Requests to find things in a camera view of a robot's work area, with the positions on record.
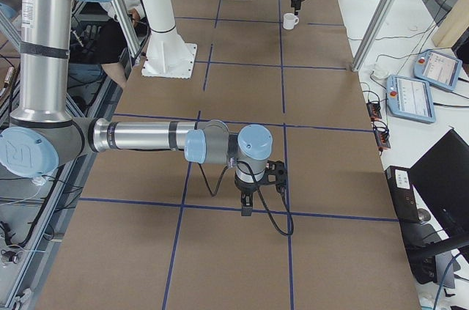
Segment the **black computer monitor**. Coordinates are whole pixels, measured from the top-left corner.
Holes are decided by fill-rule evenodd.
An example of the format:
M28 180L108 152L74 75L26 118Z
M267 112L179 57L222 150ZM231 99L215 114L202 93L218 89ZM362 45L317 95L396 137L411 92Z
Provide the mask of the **black computer monitor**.
M468 144L455 130L411 166L410 179L449 235L468 231Z

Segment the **white cup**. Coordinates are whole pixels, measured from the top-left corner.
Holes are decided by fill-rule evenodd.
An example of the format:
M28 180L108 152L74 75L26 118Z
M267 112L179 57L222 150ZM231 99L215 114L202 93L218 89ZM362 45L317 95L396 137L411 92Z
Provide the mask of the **white cup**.
M297 24L299 23L299 17L294 13L285 13L283 15L283 29L285 30L293 30Z

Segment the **near blue teach pendant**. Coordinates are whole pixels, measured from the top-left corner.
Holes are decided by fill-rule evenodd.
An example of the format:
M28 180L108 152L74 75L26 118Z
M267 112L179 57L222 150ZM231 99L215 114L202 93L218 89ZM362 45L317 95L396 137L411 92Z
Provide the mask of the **near blue teach pendant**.
M387 106L395 117L423 123L436 121L428 81L390 75L386 81L386 95Z

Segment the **orange connector board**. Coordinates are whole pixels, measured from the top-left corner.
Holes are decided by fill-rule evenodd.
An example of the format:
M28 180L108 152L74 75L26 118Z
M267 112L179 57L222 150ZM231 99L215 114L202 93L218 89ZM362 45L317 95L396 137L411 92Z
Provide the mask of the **orange connector board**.
M381 106L379 102L368 102L366 108L371 121L381 120Z
M391 148L389 141L389 130L387 128L374 127L373 133L377 143L377 148L380 152Z

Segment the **blue teach pendant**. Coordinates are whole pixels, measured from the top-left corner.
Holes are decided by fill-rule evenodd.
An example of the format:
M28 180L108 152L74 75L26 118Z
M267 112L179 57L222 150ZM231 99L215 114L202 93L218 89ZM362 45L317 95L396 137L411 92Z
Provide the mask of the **blue teach pendant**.
M453 92L456 88L462 61L439 51L428 50L418 55L413 75L431 85Z
M386 81L386 95L387 106L395 117L423 123L436 121L428 81L390 75Z

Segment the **seated person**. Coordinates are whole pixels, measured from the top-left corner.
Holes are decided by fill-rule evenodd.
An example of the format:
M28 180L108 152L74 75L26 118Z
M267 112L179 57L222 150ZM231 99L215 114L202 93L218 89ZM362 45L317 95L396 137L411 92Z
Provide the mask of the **seated person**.
M140 0L124 0L124 3L127 14L132 18L132 24L137 36L144 36L147 33L147 17L143 4ZM102 2L100 6L107 12L109 19L100 29L95 61L101 65L109 78L124 89L127 79L119 57L124 48L127 47L127 42L111 2Z

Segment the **aluminium frame post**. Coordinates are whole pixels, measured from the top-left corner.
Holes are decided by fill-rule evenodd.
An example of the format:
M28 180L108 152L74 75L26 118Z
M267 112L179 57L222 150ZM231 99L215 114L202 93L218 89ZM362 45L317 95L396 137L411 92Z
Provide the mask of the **aluminium frame post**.
M370 52L372 45L384 24L385 18L388 15L395 0L380 0L377 9L375 10L369 26L361 40L358 50L355 54L353 62L351 64L351 71L358 72L363 65L368 53Z

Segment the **far blue teach pendant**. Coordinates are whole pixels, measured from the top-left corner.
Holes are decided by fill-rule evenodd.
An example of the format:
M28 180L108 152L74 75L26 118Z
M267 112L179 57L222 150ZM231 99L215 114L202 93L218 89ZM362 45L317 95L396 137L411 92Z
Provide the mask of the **far blue teach pendant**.
M418 55L413 75L431 85L453 92L456 88L462 61L439 51L428 50Z

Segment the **black desktop box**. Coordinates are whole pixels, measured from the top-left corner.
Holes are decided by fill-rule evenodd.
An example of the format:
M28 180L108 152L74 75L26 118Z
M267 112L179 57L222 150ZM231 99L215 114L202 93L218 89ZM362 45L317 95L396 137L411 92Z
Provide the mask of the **black desktop box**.
M385 170L385 176L397 218L403 222L421 223L408 169L389 166Z

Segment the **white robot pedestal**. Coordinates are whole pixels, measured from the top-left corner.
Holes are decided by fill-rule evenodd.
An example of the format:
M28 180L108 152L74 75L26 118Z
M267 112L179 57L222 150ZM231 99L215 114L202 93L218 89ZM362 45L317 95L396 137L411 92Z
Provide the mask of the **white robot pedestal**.
M177 31L171 0L141 0L151 34L142 75L189 79L197 45L185 43Z

